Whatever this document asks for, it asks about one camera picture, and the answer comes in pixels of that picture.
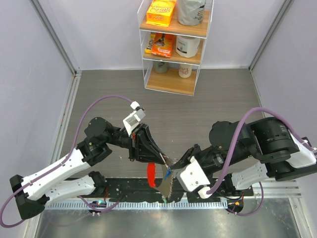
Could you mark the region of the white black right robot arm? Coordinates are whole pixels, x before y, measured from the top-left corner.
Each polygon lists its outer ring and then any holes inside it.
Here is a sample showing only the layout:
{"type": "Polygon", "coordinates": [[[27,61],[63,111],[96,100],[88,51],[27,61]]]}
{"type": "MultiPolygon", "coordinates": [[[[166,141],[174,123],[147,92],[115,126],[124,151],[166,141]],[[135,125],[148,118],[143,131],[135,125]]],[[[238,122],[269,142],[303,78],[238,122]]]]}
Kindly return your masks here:
{"type": "MultiPolygon", "coordinates": [[[[210,197],[207,191],[213,186],[212,176],[224,168],[237,126],[238,122],[214,123],[209,132],[210,147],[201,150],[195,144],[170,167],[178,170],[177,179],[185,191],[195,193],[202,199],[210,197]]],[[[275,117],[242,125],[230,164],[249,157],[256,159],[257,163],[241,172],[227,174],[217,191],[238,196],[251,185],[268,178],[287,181],[317,171],[314,153],[275,117]]]]}

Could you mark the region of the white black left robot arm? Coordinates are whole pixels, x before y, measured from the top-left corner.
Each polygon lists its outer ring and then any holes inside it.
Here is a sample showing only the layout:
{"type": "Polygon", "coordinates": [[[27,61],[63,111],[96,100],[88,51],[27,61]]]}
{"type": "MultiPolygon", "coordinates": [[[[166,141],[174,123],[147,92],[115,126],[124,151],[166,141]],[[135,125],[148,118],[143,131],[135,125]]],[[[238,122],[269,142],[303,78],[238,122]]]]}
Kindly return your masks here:
{"type": "Polygon", "coordinates": [[[171,166],[171,160],[155,144],[148,125],[141,123],[139,116],[128,116],[123,124],[119,128],[101,117],[93,118],[84,130],[86,138],[64,157],[32,175],[11,177],[21,219],[35,217],[47,205],[74,196],[103,196],[106,181],[99,172],[92,171],[73,181],[68,178],[103,161],[112,153],[109,144],[127,149],[131,161],[171,166]]]}

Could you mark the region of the red handled metal key organizer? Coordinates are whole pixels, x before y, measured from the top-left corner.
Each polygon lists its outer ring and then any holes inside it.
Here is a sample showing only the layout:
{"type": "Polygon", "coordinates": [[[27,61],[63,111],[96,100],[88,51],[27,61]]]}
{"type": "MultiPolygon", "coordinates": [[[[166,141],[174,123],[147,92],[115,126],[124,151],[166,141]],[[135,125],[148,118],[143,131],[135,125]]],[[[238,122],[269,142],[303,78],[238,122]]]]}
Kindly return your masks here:
{"type": "Polygon", "coordinates": [[[166,165],[158,164],[161,168],[162,177],[157,178],[156,176],[156,164],[148,163],[147,165],[147,181],[148,185],[158,191],[165,199],[169,199],[172,194],[172,185],[173,185],[173,174],[169,173],[167,177],[168,168],[166,165]]]}

